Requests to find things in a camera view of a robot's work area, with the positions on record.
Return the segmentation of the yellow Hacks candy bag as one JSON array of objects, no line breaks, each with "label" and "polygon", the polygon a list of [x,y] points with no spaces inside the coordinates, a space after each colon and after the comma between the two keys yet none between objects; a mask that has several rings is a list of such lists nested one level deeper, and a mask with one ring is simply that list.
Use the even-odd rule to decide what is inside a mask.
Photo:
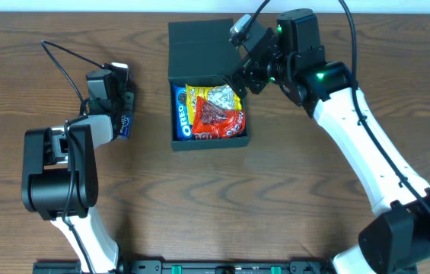
[{"label": "yellow Hacks candy bag", "polygon": [[194,124],[198,97],[202,97],[224,110],[242,110],[240,98],[227,84],[216,87],[189,86],[187,84],[185,88],[187,113],[191,126]]}]

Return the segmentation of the blue Eclipse mint pack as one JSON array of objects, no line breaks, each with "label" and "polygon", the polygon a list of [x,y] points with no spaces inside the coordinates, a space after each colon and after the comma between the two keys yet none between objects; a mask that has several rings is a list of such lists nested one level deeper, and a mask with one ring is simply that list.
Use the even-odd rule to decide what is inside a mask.
[{"label": "blue Eclipse mint pack", "polygon": [[117,136],[119,139],[129,139],[132,129],[132,122],[132,115],[121,116],[119,134]]}]

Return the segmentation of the black box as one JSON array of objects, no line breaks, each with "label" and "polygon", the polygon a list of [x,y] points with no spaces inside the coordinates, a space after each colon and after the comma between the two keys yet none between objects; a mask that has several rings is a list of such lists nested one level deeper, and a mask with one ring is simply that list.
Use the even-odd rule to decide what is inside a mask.
[{"label": "black box", "polygon": [[247,146],[250,135],[245,129],[230,139],[182,140],[177,137],[179,111],[176,86],[218,86],[221,79],[240,62],[240,54],[229,42],[231,19],[209,21],[179,21],[168,24],[170,85],[171,147],[173,151],[190,151],[213,148],[238,148]]}]

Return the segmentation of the red Hacks candy bag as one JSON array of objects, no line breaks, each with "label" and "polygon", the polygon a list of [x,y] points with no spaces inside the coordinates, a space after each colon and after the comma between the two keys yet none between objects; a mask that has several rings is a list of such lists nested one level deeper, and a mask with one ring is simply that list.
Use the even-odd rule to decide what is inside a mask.
[{"label": "red Hacks candy bag", "polygon": [[202,97],[197,97],[192,127],[195,139],[229,139],[241,134],[245,126],[246,115],[243,110],[223,110]]}]

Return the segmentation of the blue Oreo cookie pack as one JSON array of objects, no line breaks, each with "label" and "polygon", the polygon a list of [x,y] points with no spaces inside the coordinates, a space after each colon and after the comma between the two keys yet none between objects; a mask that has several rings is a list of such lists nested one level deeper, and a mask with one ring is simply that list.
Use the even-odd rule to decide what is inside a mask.
[{"label": "blue Oreo cookie pack", "polygon": [[174,112],[176,114],[176,137],[179,141],[192,140],[192,126],[189,124],[188,109],[186,105],[186,88],[174,85],[173,90],[175,103]]}]

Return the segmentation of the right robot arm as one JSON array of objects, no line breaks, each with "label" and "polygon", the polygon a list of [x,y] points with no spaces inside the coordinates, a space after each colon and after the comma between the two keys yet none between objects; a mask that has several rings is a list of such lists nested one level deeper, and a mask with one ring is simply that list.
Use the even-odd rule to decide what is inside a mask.
[{"label": "right robot arm", "polygon": [[280,14],[276,28],[246,14],[230,30],[246,50],[226,79],[239,97],[268,84],[302,107],[337,144],[360,180],[374,220],[332,258],[336,273],[414,273],[430,258],[430,185],[398,152],[370,111],[355,66],[329,62],[316,15]]}]

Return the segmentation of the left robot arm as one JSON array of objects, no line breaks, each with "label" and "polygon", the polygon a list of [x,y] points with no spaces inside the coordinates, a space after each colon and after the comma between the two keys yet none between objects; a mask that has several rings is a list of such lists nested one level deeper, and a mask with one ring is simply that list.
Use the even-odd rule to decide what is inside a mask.
[{"label": "left robot arm", "polygon": [[96,207],[99,180],[94,151],[127,139],[135,94],[126,64],[112,62],[86,75],[88,99],[79,117],[24,135],[24,207],[58,228],[76,263],[36,263],[35,273],[128,273],[129,264]]}]

